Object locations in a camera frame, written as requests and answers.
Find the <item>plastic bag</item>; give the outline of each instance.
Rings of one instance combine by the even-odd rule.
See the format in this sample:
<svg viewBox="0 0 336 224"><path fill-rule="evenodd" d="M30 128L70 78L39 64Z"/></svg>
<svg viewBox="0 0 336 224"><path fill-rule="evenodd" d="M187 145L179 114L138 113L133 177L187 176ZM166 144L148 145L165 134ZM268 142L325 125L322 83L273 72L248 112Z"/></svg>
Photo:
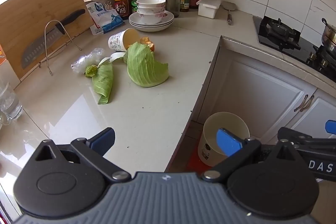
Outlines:
<svg viewBox="0 0 336 224"><path fill-rule="evenodd" d="M86 5L89 10L90 16L95 22L97 29L102 28L104 33L113 30L117 26L124 24L121 16L114 9L106 10L104 5L98 2L91 2Z"/></svg>
<svg viewBox="0 0 336 224"><path fill-rule="evenodd" d="M76 73L85 73L87 66L98 65L100 60L105 56L105 50L103 48L95 48L88 55L81 56L76 62L71 64L71 68Z"/></svg>

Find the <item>pot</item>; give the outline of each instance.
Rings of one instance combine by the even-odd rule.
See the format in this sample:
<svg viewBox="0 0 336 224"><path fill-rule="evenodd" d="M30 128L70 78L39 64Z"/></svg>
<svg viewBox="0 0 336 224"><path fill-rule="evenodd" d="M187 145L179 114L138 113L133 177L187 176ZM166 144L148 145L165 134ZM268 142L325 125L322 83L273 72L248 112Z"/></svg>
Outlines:
<svg viewBox="0 0 336 224"><path fill-rule="evenodd" d="M336 57L336 27L328 24L325 18L322 18L322 22L325 24L322 44L331 55Z"/></svg>

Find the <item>pot handle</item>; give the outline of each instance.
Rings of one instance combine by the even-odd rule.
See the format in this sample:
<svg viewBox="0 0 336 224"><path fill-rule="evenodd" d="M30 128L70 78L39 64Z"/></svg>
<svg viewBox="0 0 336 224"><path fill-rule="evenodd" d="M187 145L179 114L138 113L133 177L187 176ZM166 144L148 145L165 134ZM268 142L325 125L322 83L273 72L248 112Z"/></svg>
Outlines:
<svg viewBox="0 0 336 224"><path fill-rule="evenodd" d="M328 26L328 23L327 23L327 21L326 21L325 18L322 18L322 22L323 22L326 26Z"/></svg>

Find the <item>knife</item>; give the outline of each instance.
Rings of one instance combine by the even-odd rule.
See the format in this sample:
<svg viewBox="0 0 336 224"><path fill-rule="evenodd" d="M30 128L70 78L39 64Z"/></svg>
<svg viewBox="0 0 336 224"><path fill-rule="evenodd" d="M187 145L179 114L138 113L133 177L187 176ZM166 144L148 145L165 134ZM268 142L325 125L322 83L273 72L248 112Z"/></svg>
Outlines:
<svg viewBox="0 0 336 224"><path fill-rule="evenodd" d="M61 20L61 23L63 26L68 25L71 22L74 22L80 15L83 15L84 13L85 9L76 10ZM53 45L64 34L65 31L61 24L57 23L50 31L46 33L47 48ZM27 68L42 53L45 53L44 34L35 39L34 42L25 48L21 56L21 67L23 69Z"/></svg>

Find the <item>paper cup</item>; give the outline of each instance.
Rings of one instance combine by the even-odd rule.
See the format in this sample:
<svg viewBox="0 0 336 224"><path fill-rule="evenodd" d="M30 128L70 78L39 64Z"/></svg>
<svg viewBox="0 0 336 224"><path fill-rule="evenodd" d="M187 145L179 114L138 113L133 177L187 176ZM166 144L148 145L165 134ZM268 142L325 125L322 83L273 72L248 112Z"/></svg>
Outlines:
<svg viewBox="0 0 336 224"><path fill-rule="evenodd" d="M245 122L230 112L212 114L204 123L201 139L198 144L199 159L208 166L215 166L225 160L227 156L217 145L217 131L225 128L241 139L250 137Z"/></svg>
<svg viewBox="0 0 336 224"><path fill-rule="evenodd" d="M125 52L135 42L140 42L140 36L137 30L129 28L123 32L110 36L109 48L118 52Z"/></svg>

